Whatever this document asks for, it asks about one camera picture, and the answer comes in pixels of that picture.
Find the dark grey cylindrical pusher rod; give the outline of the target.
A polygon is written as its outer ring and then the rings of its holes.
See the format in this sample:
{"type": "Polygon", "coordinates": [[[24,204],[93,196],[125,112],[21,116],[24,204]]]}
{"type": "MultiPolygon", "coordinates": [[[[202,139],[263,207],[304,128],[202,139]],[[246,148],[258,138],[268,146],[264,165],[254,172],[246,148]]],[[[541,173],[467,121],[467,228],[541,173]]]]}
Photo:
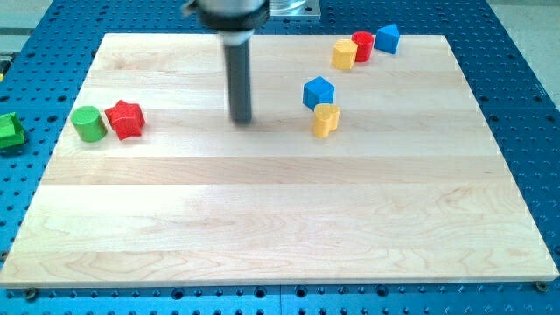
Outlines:
{"type": "Polygon", "coordinates": [[[227,98],[230,119],[235,124],[252,120],[249,43],[225,45],[227,98]]]}

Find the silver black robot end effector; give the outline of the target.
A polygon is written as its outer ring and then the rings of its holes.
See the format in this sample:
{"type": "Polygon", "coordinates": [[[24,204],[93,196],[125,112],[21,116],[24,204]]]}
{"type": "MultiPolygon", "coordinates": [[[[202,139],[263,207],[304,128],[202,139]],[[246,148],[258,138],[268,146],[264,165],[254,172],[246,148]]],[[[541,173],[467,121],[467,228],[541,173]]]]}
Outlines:
{"type": "Polygon", "coordinates": [[[269,0],[187,0],[185,17],[196,14],[207,28],[217,31],[225,46],[241,46],[270,16],[269,0]]]}

